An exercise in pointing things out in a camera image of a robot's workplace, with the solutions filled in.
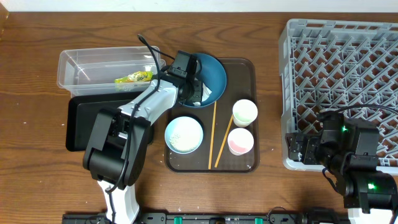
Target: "wooden stick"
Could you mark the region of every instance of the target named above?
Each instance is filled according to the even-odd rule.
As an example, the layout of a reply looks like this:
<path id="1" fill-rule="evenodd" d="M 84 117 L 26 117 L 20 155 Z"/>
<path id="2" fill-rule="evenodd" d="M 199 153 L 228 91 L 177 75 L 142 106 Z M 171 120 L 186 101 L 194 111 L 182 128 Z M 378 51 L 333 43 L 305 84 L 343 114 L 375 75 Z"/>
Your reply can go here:
<path id="1" fill-rule="evenodd" d="M 213 140 L 214 140 L 214 127 L 215 127 L 215 124 L 216 124 L 216 107 L 217 107 L 217 101 L 214 102 L 213 125 L 212 125 L 212 127 L 211 127 L 209 169 L 211 169 L 211 158 L 213 157 Z"/>
<path id="2" fill-rule="evenodd" d="M 220 161 L 220 158 L 221 158 L 221 153 L 223 153 L 223 149 L 224 149 L 224 145 L 225 145 L 226 137 L 228 136 L 229 129 L 231 128 L 231 124 L 232 124 L 232 120 L 233 120 L 233 118 L 234 118 L 234 115 L 232 115 L 232 116 L 231 116 L 231 119 L 229 120 L 228 128 L 226 128 L 226 132 L 225 132 L 224 140 L 223 140 L 223 143 L 222 143 L 222 145 L 221 145 L 220 152 L 218 153 L 218 157 L 217 157 L 216 165 L 214 166 L 215 168 L 217 168 L 217 166 L 218 166 L 218 162 Z"/>

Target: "brown tray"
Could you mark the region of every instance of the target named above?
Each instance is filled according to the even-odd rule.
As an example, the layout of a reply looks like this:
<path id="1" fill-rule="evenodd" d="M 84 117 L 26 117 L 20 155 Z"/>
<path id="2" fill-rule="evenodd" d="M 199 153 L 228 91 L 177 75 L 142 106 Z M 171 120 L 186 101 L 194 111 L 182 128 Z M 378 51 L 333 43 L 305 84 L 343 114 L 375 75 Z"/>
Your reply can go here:
<path id="1" fill-rule="evenodd" d="M 216 126 L 213 143 L 213 158 L 211 169 L 208 169 L 210 154 L 211 125 L 213 122 L 214 104 L 204 108 L 189 108 L 179 106 L 169 110 L 169 122 L 179 116 L 190 116 L 195 118 L 203 127 L 204 137 L 199 148 L 188 154 L 177 154 L 165 147 L 166 166 L 175 172 L 234 172 L 248 173 L 254 171 L 260 161 L 258 143 L 258 121 L 257 119 L 246 127 L 254 137 L 254 148 L 242 156 L 233 155 L 225 143 L 223 153 L 218 163 L 214 165 L 224 139 L 229 119 L 232 115 L 232 107 L 235 102 L 241 99 L 248 99 L 255 104 L 256 100 L 256 76 L 253 64 L 243 58 L 220 59 L 227 74 L 227 86 L 221 98 L 217 101 Z M 234 123 L 231 125 L 232 131 L 237 128 Z"/>

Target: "transparent plastic bin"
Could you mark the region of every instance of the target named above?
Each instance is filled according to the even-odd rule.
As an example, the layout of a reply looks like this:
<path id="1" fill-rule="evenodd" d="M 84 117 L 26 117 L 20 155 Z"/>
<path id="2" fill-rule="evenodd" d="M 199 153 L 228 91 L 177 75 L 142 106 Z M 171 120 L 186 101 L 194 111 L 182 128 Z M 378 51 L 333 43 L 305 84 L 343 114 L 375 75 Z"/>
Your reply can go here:
<path id="1" fill-rule="evenodd" d="M 291 19 L 279 39 L 283 88 L 282 160 L 291 170 L 322 171 L 288 157 L 286 133 L 321 130 L 316 113 L 355 104 L 398 110 L 398 24 Z M 398 175 L 398 116 L 373 108 L 347 118 L 376 123 L 378 170 Z"/>
<path id="2" fill-rule="evenodd" d="M 155 52 L 155 57 L 163 67 L 165 61 L 160 59 L 159 53 Z M 147 47 L 64 50 L 58 63 L 57 84 L 74 96 L 144 91 L 149 82 L 114 83 L 115 79 L 138 71 L 157 74 L 155 61 Z"/>

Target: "pink cup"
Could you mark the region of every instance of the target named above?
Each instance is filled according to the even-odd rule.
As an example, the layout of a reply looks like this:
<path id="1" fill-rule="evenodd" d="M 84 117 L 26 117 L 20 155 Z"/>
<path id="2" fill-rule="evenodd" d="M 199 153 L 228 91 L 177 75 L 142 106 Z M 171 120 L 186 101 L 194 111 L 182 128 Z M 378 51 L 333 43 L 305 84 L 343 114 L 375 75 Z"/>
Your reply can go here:
<path id="1" fill-rule="evenodd" d="M 250 131 L 244 128 L 236 128 L 228 135 L 228 147 L 235 156 L 249 152 L 254 145 L 254 138 Z"/>

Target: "clear plastic container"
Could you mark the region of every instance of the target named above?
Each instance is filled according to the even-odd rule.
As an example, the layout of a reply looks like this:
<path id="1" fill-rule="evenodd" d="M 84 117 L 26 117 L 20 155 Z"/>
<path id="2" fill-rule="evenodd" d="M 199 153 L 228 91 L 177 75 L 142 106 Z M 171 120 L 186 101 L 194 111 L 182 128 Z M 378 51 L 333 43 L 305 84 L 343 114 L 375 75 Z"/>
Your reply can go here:
<path id="1" fill-rule="evenodd" d="M 165 61 L 157 52 L 155 57 L 163 67 Z M 147 47 L 64 50 L 58 63 L 57 84 L 75 96 L 144 91 L 149 82 L 114 83 L 115 79 L 138 71 L 157 74 L 155 61 Z"/>

